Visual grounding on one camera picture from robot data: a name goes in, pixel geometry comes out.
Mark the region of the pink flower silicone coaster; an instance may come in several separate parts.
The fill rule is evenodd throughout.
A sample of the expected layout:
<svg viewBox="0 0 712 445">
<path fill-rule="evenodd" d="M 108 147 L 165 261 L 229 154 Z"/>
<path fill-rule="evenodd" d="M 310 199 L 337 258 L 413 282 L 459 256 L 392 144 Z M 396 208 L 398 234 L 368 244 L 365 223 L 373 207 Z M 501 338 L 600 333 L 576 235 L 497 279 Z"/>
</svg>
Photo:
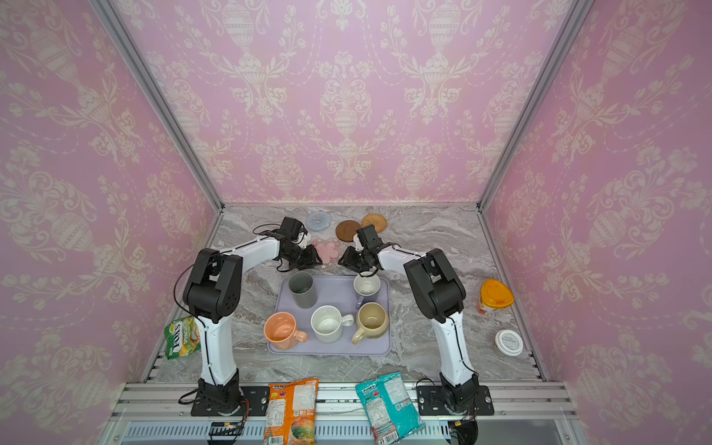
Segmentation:
<svg viewBox="0 0 712 445">
<path fill-rule="evenodd" d="M 313 246 L 324 264 L 337 263 L 347 248 L 347 245 L 338 238 L 315 240 Z"/>
</svg>

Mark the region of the brown wooden round coaster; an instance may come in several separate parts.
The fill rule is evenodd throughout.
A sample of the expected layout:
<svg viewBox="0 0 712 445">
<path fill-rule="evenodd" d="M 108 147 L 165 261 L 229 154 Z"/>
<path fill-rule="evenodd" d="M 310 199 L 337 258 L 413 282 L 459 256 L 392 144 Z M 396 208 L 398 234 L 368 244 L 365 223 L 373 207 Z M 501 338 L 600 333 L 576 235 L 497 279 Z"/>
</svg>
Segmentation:
<svg viewBox="0 0 712 445">
<path fill-rule="evenodd" d="M 346 243 L 352 243 L 357 232 L 362 228 L 361 224 L 354 220 L 340 222 L 336 227 L 337 238 Z"/>
</svg>

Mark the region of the blue woven round coaster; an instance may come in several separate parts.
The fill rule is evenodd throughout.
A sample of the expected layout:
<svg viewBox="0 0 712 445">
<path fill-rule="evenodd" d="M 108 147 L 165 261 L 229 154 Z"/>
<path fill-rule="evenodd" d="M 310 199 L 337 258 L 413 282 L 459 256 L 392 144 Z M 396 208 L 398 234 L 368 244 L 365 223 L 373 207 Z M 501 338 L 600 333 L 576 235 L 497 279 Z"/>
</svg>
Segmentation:
<svg viewBox="0 0 712 445">
<path fill-rule="evenodd" d="M 311 232 L 321 233 L 331 225 L 331 217 L 324 211 L 312 212 L 308 215 L 305 226 Z"/>
</svg>

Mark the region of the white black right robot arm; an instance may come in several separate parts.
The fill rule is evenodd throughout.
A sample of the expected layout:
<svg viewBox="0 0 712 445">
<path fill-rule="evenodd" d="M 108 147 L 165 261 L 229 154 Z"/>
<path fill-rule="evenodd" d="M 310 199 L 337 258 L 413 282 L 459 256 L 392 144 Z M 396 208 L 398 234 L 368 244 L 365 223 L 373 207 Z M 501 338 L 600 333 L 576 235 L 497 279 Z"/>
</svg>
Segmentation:
<svg viewBox="0 0 712 445">
<path fill-rule="evenodd" d="M 438 248 L 417 253 L 391 243 L 378 251 L 349 247 L 339 265 L 361 276 L 391 271 L 407 277 L 418 309 L 435 331 L 441 355 L 441 397 L 454 413 L 472 409 L 480 384 L 463 327 L 467 292 L 445 253 Z"/>
</svg>

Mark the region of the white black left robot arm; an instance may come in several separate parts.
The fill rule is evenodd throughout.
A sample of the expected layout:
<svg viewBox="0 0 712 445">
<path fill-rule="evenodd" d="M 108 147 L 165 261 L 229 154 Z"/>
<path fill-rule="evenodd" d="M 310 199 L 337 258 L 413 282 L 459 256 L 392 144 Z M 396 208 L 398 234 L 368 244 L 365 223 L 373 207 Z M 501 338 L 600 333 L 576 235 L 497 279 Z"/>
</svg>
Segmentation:
<svg viewBox="0 0 712 445">
<path fill-rule="evenodd" d="M 285 260 L 289 270 L 323 263 L 315 246 L 282 235 L 261 235 L 230 250 L 200 250 L 183 294 L 197 322 L 202 369 L 193 416 L 235 415 L 246 397 L 239 383 L 232 339 L 232 318 L 240 302 L 244 272 L 267 261 Z"/>
</svg>

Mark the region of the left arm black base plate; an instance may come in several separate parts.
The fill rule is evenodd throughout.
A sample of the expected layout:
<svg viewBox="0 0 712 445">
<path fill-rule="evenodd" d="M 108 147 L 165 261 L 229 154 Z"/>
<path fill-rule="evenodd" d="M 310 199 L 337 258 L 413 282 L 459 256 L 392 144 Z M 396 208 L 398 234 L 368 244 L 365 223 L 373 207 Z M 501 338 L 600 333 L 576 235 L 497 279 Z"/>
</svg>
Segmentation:
<svg viewBox="0 0 712 445">
<path fill-rule="evenodd" d="M 199 389 L 191 408 L 194 417 L 265 416 L 269 399 L 267 386 L 213 387 Z"/>
</svg>

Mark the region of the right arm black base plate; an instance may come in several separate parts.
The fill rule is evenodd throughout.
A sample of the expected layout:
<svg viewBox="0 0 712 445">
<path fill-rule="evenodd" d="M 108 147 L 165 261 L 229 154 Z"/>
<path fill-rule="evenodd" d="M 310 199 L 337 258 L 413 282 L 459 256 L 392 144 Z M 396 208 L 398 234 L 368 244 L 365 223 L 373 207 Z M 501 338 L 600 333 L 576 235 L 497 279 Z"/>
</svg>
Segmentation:
<svg viewBox="0 0 712 445">
<path fill-rule="evenodd" d="M 416 399 L 420 415 L 494 415 L 491 393 L 488 387 L 460 385 L 418 386 Z"/>
</svg>

